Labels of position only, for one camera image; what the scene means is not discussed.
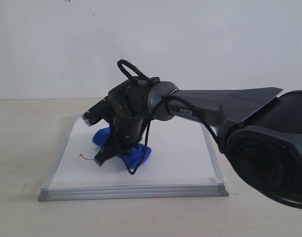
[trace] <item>table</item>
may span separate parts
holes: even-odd
[[[259,194],[222,155],[229,197],[38,202],[70,117],[98,100],[0,101],[0,237],[302,236],[302,210]]]

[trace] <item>blue object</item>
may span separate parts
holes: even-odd
[[[106,127],[106,128],[102,128],[101,130],[97,131],[96,134],[94,135],[94,137],[92,138],[92,141],[94,144],[96,144],[99,147],[102,147],[106,140],[108,139],[108,137],[110,136],[110,128]],[[126,155],[126,160],[128,163],[128,168],[130,169],[134,169],[138,163],[140,162],[140,160],[143,158],[144,155],[144,148],[145,145],[139,143],[138,144],[138,149],[133,148],[127,155]],[[150,156],[152,149],[149,147],[146,147],[146,154],[145,154],[145,158],[143,159],[142,163],[146,162],[146,160],[148,159],[148,157]]]

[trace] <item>whiteboard frame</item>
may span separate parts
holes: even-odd
[[[108,198],[159,198],[159,197],[202,197],[202,196],[229,196],[225,179],[218,162],[216,152],[208,130],[201,125],[206,140],[213,167],[216,172],[217,184],[202,185],[148,185],[148,186],[117,186],[117,187],[88,187],[50,189],[57,168],[63,157],[75,122],[81,115],[75,115],[67,125],[63,144],[60,147],[50,173],[42,185],[38,197],[39,202],[50,200],[82,200]]]

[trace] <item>robotic arm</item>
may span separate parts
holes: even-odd
[[[278,96],[282,89],[275,87],[180,90],[172,82],[147,77],[126,60],[118,61],[118,67],[128,79],[83,114],[88,126],[102,119],[110,125],[111,135],[94,157],[99,166],[136,147],[145,130],[147,143],[152,120],[178,116],[202,123],[248,185],[302,209],[302,91]],[[138,166],[128,169],[130,174]]]

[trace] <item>white wall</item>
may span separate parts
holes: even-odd
[[[102,97],[121,58],[181,89],[302,89],[302,1],[0,0],[0,99]]]

